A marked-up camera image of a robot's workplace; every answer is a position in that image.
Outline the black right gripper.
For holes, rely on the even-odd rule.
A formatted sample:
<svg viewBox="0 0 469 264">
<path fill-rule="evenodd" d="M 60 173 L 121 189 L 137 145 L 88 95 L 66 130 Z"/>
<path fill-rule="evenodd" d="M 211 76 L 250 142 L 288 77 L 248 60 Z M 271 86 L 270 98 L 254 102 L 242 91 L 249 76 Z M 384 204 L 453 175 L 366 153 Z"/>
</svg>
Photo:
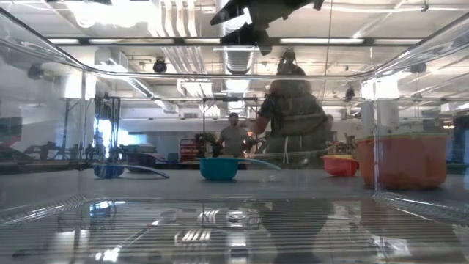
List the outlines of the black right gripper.
<svg viewBox="0 0 469 264">
<path fill-rule="evenodd" d="M 270 23 L 279 18 L 284 20 L 296 10 L 313 4 L 315 10 L 321 10 L 325 0 L 228 0 L 210 21 L 218 25 L 245 14 L 248 8 L 253 23 L 245 23 L 239 29 L 221 38 L 223 45 L 244 45 L 259 48 L 261 54 L 272 52 L 272 41 L 264 28 L 256 28 L 254 23 Z"/>
</svg>

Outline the teal measuring cup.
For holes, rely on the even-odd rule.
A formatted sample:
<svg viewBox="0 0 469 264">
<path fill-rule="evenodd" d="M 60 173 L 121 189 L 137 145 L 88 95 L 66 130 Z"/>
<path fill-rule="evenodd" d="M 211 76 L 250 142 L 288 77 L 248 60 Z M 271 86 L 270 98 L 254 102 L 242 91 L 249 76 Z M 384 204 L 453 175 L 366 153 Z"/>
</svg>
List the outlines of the teal measuring cup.
<svg viewBox="0 0 469 264">
<path fill-rule="evenodd" d="M 269 169 L 281 170 L 275 164 L 250 158 L 200 158 L 199 171 L 205 180 L 228 181 L 233 180 L 240 163 L 261 164 Z"/>
</svg>

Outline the orange measuring cup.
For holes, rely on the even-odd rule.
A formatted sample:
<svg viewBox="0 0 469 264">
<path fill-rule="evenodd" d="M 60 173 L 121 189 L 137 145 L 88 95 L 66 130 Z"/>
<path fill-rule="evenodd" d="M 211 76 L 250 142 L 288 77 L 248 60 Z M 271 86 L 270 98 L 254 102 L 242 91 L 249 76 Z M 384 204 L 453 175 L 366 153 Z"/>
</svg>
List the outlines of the orange measuring cup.
<svg viewBox="0 0 469 264">
<path fill-rule="evenodd" d="M 447 178 L 446 135 L 403 133 L 358 141 L 361 177 L 368 187 L 396 190 L 437 188 Z"/>
</svg>

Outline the red measuring cup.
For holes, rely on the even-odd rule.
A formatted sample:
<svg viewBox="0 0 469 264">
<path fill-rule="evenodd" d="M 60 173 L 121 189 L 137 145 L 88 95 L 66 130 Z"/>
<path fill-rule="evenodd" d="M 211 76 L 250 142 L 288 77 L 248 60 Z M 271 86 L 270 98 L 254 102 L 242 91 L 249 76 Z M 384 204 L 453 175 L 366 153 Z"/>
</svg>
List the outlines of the red measuring cup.
<svg viewBox="0 0 469 264">
<path fill-rule="evenodd" d="M 323 158 L 324 170 L 334 177 L 354 177 L 359 168 L 357 160 Z"/>
</svg>

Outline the blue measuring cup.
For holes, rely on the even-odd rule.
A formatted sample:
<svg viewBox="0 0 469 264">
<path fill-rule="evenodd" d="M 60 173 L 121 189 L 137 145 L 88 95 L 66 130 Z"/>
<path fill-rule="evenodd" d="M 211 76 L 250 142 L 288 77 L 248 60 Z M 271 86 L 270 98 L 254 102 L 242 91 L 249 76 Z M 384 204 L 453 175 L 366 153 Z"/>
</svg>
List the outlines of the blue measuring cup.
<svg viewBox="0 0 469 264">
<path fill-rule="evenodd" d="M 139 165 L 130 165 L 130 164 L 92 164 L 93 172 L 96 177 L 100 179 L 114 179 L 123 174 L 125 169 L 142 169 L 146 172 L 152 172 L 158 176 L 161 176 L 165 179 L 169 179 L 170 176 L 164 172 L 159 172 L 158 170 L 148 167 L 148 166 L 139 166 Z"/>
</svg>

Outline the clear plastic basket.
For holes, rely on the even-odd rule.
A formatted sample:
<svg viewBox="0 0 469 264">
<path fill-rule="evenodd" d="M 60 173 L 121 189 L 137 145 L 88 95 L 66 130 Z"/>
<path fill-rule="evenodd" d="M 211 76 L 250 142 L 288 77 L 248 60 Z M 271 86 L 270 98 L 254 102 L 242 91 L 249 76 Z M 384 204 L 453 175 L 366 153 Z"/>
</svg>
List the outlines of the clear plastic basket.
<svg viewBox="0 0 469 264">
<path fill-rule="evenodd" d="M 403 133 L 446 135 L 437 188 L 361 197 L 92 198 L 0 210 L 0 264 L 469 264 L 469 0 L 325 0 L 254 23 L 272 52 L 223 45 L 245 14 L 228 0 L 0 0 L 0 175 L 93 163 L 197 170 L 239 116 L 239 158 L 267 160 L 251 131 L 287 48 L 329 116 L 324 155 Z M 224 51 L 253 51 L 249 73 Z M 194 139 L 195 161 L 180 162 Z"/>
</svg>

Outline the person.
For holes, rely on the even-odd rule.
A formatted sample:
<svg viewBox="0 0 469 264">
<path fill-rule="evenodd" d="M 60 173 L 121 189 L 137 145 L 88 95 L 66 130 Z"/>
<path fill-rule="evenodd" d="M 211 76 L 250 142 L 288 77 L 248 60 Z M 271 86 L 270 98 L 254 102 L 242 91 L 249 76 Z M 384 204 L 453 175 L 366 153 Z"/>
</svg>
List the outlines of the person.
<svg viewBox="0 0 469 264">
<path fill-rule="evenodd" d="M 281 166 L 300 163 L 304 158 L 317 163 L 326 150 L 329 116 L 312 94 L 304 70 L 295 64 L 292 48 L 282 54 L 276 74 L 288 79 L 270 83 L 251 131 L 256 135 L 270 127 L 266 139 L 267 160 Z"/>
<path fill-rule="evenodd" d="M 248 139 L 248 131 L 239 122 L 237 113 L 230 113 L 228 121 L 229 125 L 221 130 L 217 144 L 222 155 L 239 158 L 244 155 L 243 145 Z"/>
</svg>

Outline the red tool cabinet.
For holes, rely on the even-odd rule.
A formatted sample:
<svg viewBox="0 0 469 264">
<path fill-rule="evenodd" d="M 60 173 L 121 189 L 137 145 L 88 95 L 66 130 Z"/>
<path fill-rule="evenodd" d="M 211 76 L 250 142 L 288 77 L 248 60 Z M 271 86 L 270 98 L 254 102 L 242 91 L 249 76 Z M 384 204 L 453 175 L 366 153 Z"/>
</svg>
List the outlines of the red tool cabinet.
<svg viewBox="0 0 469 264">
<path fill-rule="evenodd" d="M 180 162 L 191 162 L 196 160 L 198 147 L 194 139 L 180 140 Z"/>
</svg>

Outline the grey table mat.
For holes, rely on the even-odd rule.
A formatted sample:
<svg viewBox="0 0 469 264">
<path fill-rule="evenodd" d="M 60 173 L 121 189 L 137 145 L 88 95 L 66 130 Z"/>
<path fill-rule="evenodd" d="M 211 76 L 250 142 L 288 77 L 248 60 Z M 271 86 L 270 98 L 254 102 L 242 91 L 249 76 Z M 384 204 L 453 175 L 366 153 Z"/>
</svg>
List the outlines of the grey table mat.
<svg viewBox="0 0 469 264">
<path fill-rule="evenodd" d="M 92 170 L 0 175 L 0 210 L 68 199 L 92 198 L 297 198 L 371 195 L 359 177 L 331 177 L 322 170 L 241 170 L 231 181 L 205 180 L 197 170 L 125 172 L 102 180 Z"/>
</svg>

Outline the silver ceiling duct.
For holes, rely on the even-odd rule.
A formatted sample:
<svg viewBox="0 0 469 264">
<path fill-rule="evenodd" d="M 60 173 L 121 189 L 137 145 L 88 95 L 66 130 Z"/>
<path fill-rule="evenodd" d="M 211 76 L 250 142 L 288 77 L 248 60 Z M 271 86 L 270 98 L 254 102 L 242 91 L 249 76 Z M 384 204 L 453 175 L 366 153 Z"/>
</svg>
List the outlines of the silver ceiling duct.
<svg viewBox="0 0 469 264">
<path fill-rule="evenodd" d="M 224 65 L 226 72 L 232 75 L 245 75 L 249 73 L 253 58 L 253 51 L 224 51 Z"/>
</svg>

